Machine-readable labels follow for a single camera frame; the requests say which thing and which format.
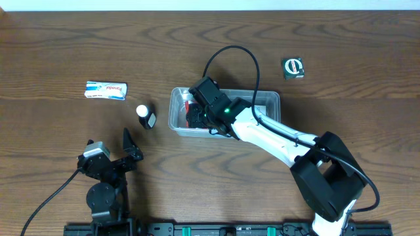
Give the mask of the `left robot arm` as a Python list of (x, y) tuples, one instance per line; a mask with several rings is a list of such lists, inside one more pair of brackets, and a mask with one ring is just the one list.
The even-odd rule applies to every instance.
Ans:
[(129, 198), (126, 173), (137, 169), (144, 156), (134, 143), (129, 130), (123, 129), (123, 150), (126, 157), (112, 161), (110, 151), (103, 142), (89, 140), (78, 156), (77, 169), (98, 180), (87, 192), (86, 202), (91, 210), (91, 227), (94, 235), (134, 232), (129, 217)]

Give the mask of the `red Panadol box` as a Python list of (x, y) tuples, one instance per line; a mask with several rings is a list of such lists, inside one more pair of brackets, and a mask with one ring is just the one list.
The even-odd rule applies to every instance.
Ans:
[(189, 116), (188, 116), (188, 114), (189, 114), (190, 101), (189, 100), (185, 101), (184, 106), (185, 106), (185, 110), (186, 110), (186, 115), (185, 115), (186, 128), (189, 128), (190, 126), (189, 126)]

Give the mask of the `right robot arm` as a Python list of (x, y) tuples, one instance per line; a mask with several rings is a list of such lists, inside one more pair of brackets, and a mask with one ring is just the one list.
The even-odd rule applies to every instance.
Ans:
[(254, 101), (223, 93), (203, 77), (189, 93), (201, 107), (200, 120), (223, 136), (254, 144), (285, 163), (303, 199), (314, 211), (317, 235), (342, 235), (366, 175), (342, 140), (331, 132), (318, 137), (289, 128), (260, 112)]

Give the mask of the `green square box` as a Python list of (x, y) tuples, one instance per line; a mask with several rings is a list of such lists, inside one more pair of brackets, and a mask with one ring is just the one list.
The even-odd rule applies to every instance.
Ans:
[(283, 69), (283, 77), (285, 80), (303, 78), (305, 76), (305, 69), (302, 59), (298, 58), (284, 58), (281, 61)]

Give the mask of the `white Panadol box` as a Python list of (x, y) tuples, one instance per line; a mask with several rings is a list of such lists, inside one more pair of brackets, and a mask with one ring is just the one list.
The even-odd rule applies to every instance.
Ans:
[(87, 98), (125, 100), (126, 94), (126, 83), (87, 81), (85, 89), (85, 96)]

